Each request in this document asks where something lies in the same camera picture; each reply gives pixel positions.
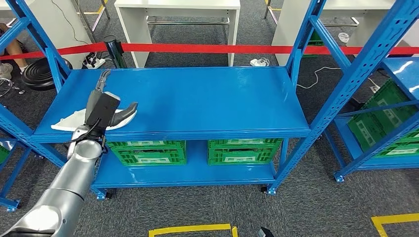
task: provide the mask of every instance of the black stanchion post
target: black stanchion post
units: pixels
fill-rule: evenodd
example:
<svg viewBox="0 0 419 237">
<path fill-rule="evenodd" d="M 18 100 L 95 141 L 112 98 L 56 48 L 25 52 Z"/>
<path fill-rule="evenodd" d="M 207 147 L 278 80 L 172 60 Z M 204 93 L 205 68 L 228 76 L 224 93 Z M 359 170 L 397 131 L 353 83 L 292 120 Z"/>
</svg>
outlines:
<svg viewBox="0 0 419 237">
<path fill-rule="evenodd" d="M 116 68 L 126 68 L 126 63 L 122 54 L 121 42 L 116 40 L 115 36 L 106 36 L 105 39 L 106 48 L 108 49 L 109 56 L 114 62 Z"/>
</svg>

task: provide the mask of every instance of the floor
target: floor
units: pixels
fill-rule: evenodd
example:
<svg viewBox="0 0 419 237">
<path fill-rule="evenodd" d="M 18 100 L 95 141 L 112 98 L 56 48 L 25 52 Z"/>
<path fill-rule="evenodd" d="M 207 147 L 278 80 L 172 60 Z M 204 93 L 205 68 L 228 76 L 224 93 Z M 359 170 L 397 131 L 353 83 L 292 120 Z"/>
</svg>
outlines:
<svg viewBox="0 0 419 237">
<path fill-rule="evenodd" d="M 111 13 L 109 21 L 102 20 L 95 35 L 98 39 L 113 34 L 125 41 L 113 0 L 108 5 Z M 272 19 L 263 19 L 263 0 L 241 0 L 242 9 L 239 22 L 237 44 L 269 45 L 275 24 Z M 98 3 L 81 0 L 85 11 L 96 11 Z M 348 19 L 323 19 L 325 22 L 345 22 Z M 350 34 L 351 29 L 330 28 L 337 36 L 340 32 Z M 223 26 L 154 26 L 151 27 L 154 42 L 223 44 L 226 42 Z M 26 34 L 21 41 L 30 49 L 35 45 Z M 236 55 L 235 64 L 245 66 L 253 58 L 266 57 L 271 65 L 276 64 L 273 55 Z M 133 66 L 132 58 L 125 54 L 128 66 Z M 225 66 L 227 55 L 219 54 L 169 54 L 151 53 L 147 67 L 177 66 Z M 323 66 L 337 67 L 330 56 L 306 58 L 301 62 L 299 83 L 305 86 L 315 81 L 313 72 Z M 14 72 L 14 81 L 19 87 L 24 85 Z M 341 77 L 340 70 L 323 70 L 319 82 L 311 89 L 297 89 L 297 95 L 307 119 L 311 121 L 331 93 Z M 375 73 L 371 77 L 381 85 L 386 77 Z M 366 81 L 357 91 L 355 98 L 367 100 L 373 84 Z M 35 128 L 53 100 L 55 92 L 36 92 L 26 89 L 19 95 L 12 91 L 0 98 L 15 115 L 30 127 Z M 339 144 L 346 155 L 343 145 Z M 61 145 L 57 149 L 65 153 Z M 13 162 L 0 173 L 0 183 L 7 178 Z M 121 189 L 107 201 L 96 201 L 89 195 L 83 208 L 79 225 L 75 231 L 78 237 L 98 236 L 147 236 L 151 229 L 196 224 L 230 223 L 238 227 L 239 236 L 256 236 L 263 226 L 276 237 L 351 237 L 379 236 L 371 217 L 419 212 L 419 175 L 415 169 L 364 171 L 349 175 L 343 184 L 333 179 L 333 171 L 338 168 L 326 140 L 315 142 L 296 169 L 278 190 L 276 196 L 267 196 L 259 191 L 260 186 L 212 186 Z M 58 168 L 45 159 L 30 157 L 18 176 L 9 198 L 20 198 L 22 208 L 13 213 L 0 211 L 0 232 L 7 230 L 40 197 L 44 189 L 56 175 Z M 388 236 L 419 236 L 417 222 L 388 224 L 384 226 Z M 187 237 L 225 237 L 227 231 L 189 233 Z"/>
</svg>

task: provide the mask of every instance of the power strip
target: power strip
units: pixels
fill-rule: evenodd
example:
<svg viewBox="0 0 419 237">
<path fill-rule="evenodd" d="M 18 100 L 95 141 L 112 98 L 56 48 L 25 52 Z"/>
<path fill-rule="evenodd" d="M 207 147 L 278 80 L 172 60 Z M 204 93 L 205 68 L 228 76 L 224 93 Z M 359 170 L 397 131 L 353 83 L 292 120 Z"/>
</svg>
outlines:
<svg viewBox="0 0 419 237">
<path fill-rule="evenodd" d="M 105 63 L 105 59 L 103 59 L 103 58 L 95 58 L 94 59 L 94 61 L 90 64 L 90 63 L 87 63 L 87 64 L 85 64 L 85 66 L 88 68 L 88 69 L 97 69 L 97 68 L 100 68 L 100 66 L 102 66 L 103 64 Z"/>
<path fill-rule="evenodd" d="M 266 59 L 266 58 L 252 59 L 250 61 L 250 65 L 252 65 L 254 67 L 267 67 L 267 66 L 269 66 L 269 60 Z"/>
</svg>

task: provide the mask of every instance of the shelf foot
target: shelf foot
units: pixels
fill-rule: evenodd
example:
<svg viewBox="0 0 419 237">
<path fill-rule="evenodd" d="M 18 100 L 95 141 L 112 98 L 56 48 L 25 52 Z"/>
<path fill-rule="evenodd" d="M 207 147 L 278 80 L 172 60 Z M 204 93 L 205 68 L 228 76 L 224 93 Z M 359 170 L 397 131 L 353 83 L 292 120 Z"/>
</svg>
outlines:
<svg viewBox="0 0 419 237">
<path fill-rule="evenodd" d="M 262 188 L 260 188 L 260 191 L 264 194 L 268 194 L 268 195 L 276 195 L 276 189 L 270 187 L 268 189 L 267 186 L 263 186 Z"/>
<path fill-rule="evenodd" d="M 22 205 L 20 204 L 20 199 L 13 200 L 13 205 L 7 207 L 7 212 L 14 212 L 17 209 L 20 209 L 21 207 L 22 207 Z"/>
<path fill-rule="evenodd" d="M 96 200 L 109 200 L 112 198 L 112 193 L 106 192 L 104 194 L 98 194 Z"/>
<path fill-rule="evenodd" d="M 44 159 L 45 157 L 41 156 L 41 155 L 34 155 L 35 158 L 37 159 Z"/>
<path fill-rule="evenodd" d="M 343 183 L 345 181 L 345 179 L 343 178 L 342 175 L 338 175 L 337 173 L 334 174 L 335 180 L 338 183 Z"/>
</svg>

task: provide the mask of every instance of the sneaker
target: sneaker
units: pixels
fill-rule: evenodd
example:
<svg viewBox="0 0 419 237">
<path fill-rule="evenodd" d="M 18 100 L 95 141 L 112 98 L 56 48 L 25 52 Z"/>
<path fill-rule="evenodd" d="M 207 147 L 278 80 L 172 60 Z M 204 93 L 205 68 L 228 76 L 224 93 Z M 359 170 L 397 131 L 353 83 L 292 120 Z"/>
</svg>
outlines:
<svg viewBox="0 0 419 237">
<path fill-rule="evenodd" d="M 0 63 L 0 78 L 12 79 L 12 71 L 13 66 L 10 63 Z"/>
</svg>

